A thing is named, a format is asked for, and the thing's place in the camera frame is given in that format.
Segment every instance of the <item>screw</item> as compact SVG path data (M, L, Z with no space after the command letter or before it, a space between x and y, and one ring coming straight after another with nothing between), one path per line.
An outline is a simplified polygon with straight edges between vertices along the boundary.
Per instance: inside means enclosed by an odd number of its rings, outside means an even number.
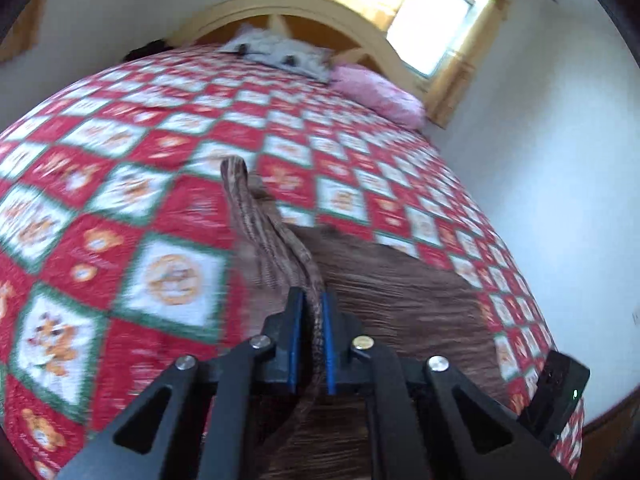
M356 350L369 350L373 346L373 343L373 338L368 335L359 335L351 341L351 345L353 345Z
M188 370L193 368L196 364L196 358L192 355L183 355L175 360L175 367L178 370Z
M257 350L269 346L271 344L271 339L269 339L269 336L263 334L254 335L249 343L251 343L251 346Z
M443 372L449 368L449 360L441 355L434 355L428 361L429 368L434 372Z

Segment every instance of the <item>pillow eye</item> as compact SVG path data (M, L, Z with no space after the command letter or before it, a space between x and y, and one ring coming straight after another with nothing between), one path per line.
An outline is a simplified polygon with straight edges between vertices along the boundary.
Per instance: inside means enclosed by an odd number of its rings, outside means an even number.
M287 66L298 66L296 56L286 56L283 63Z

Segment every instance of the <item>pink pillow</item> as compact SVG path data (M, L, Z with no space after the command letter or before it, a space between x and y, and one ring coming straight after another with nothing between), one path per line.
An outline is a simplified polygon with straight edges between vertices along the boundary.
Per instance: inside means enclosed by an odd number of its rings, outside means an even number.
M424 107L417 98L361 65L336 66L331 80L333 90L399 126L418 130L424 125Z

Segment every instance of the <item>headboard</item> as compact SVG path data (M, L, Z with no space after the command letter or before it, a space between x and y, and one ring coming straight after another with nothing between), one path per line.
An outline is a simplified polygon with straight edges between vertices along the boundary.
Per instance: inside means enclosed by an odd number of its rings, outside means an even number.
M334 59L358 62L420 97L415 78L385 35L332 0L227 0L192 16L169 37L171 46L224 43L243 22L332 49Z

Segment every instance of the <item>patchwork quilt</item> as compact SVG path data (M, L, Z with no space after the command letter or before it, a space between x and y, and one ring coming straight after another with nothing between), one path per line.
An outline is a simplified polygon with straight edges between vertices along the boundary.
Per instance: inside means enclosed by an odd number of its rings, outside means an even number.
M463 276L519 412L553 339L510 252L421 136L304 76L204 46L82 79L0 136L0 420L46 480L183 354L250 334L220 161L286 221ZM582 403L554 456L574 472Z

